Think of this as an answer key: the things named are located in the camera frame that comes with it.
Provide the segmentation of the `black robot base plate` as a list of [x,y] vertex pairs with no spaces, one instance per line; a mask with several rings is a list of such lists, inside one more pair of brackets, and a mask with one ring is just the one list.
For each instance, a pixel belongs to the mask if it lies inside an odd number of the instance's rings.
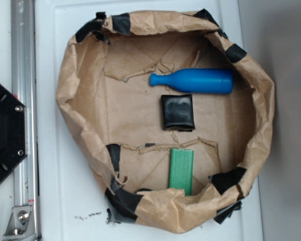
[[0,84],[0,185],[26,156],[26,107]]

